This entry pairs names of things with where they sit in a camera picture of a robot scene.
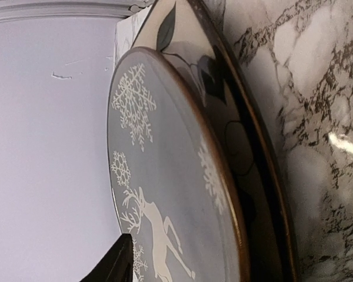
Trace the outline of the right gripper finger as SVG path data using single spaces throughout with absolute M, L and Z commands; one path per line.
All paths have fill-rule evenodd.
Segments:
M 81 282 L 133 282 L 134 251 L 129 233 L 123 233 Z

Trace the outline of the square floral ceramic plate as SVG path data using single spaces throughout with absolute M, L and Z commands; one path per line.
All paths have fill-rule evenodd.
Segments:
M 202 1 L 155 1 L 134 46 L 158 51 L 196 94 L 234 178 L 244 281 L 299 281 L 271 139 L 234 53 Z

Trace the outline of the round grey deer plate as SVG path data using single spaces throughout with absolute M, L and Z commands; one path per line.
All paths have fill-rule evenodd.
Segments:
M 109 174 L 136 281 L 250 281 L 235 183 L 190 87 L 156 51 L 134 48 L 112 77 Z

